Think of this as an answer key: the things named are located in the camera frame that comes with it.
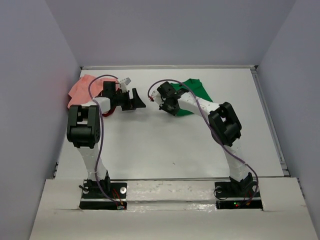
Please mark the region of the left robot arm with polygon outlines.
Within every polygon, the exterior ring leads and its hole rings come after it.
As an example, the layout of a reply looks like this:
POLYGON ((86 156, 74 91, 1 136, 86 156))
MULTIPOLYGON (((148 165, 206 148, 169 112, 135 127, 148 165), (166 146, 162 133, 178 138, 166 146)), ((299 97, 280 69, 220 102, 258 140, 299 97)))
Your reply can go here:
POLYGON ((92 198, 107 198, 112 191, 108 170, 101 160, 103 137, 103 115, 117 107, 122 111, 145 108, 146 105, 138 95, 137 89, 132 89, 132 97, 128 85, 130 78, 119 82, 104 81, 103 89, 97 95, 90 95, 90 100, 83 104, 73 104, 69 108, 66 137, 79 151, 87 170, 87 180, 81 186, 84 194, 92 198))

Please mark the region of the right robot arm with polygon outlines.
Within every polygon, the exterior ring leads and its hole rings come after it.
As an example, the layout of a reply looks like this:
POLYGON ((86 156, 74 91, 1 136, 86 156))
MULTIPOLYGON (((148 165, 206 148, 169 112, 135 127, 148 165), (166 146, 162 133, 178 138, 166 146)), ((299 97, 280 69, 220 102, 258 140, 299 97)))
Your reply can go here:
POLYGON ((181 85, 180 89, 175 89, 164 81, 149 99, 173 116, 186 110, 203 118, 213 140, 222 147, 229 168, 229 181, 215 187, 216 193, 224 194, 218 199, 244 198, 250 202, 258 194, 259 180, 257 173, 239 155, 242 125, 232 105, 210 102, 196 96, 184 83, 181 85))

